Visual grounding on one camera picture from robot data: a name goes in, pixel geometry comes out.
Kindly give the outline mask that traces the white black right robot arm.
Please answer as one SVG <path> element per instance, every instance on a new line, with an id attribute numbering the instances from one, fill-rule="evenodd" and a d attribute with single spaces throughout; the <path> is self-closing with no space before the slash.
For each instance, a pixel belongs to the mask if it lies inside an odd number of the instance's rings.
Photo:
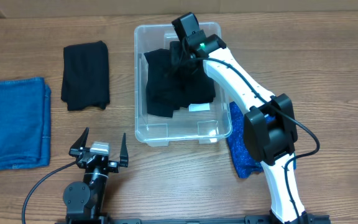
<path id="1" fill-rule="evenodd" d="M 202 32 L 178 35 L 184 67 L 200 63 L 204 72 L 223 87 L 244 115 L 244 144 L 261 163 L 271 196 L 270 213 L 278 223 L 304 223 L 306 210 L 296 186 L 294 163 L 297 128 L 293 104 L 286 94 L 275 96 L 259 85 L 235 60 L 217 35 Z"/>

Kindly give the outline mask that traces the blue sparkly cloth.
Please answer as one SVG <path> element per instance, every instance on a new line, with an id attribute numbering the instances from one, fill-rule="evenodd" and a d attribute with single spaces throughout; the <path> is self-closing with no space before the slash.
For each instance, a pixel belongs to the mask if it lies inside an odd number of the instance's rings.
<path id="1" fill-rule="evenodd" d="M 246 179 L 262 172 L 262 162 L 274 165 L 275 160 L 294 151 L 295 140 L 289 130 L 296 128 L 280 115 L 271 116 L 258 108 L 244 114 L 235 102 L 229 109 L 232 133 L 226 141 L 238 177 Z"/>

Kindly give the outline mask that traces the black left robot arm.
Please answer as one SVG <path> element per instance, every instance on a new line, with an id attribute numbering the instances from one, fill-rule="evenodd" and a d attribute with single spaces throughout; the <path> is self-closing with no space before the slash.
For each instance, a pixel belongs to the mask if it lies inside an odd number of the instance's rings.
<path id="1" fill-rule="evenodd" d="M 85 173 L 82 181 L 72 182 L 63 192 L 67 208 L 65 223 L 112 223 L 112 218 L 102 212 L 104 193 L 109 174 L 129 165 L 126 135 L 122 136 L 119 160 L 112 161 L 109 143 L 95 141 L 87 147 L 88 134 L 86 128 L 69 150 L 75 165 Z"/>

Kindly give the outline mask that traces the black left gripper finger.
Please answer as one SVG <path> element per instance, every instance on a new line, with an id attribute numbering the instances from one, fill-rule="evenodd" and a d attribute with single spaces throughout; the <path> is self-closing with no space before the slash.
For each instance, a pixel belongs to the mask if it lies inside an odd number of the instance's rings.
<path id="1" fill-rule="evenodd" d="M 120 167 L 128 167 L 128 165 L 129 165 L 129 155 L 128 155 L 127 146 L 126 146 L 126 133 L 124 133 L 122 136 L 122 142 L 121 142 L 119 166 Z"/>
<path id="2" fill-rule="evenodd" d="M 82 135 L 75 141 L 75 143 L 70 147 L 69 155 L 70 156 L 79 156 L 86 147 L 86 141 L 89 134 L 89 127 L 86 127 Z"/>

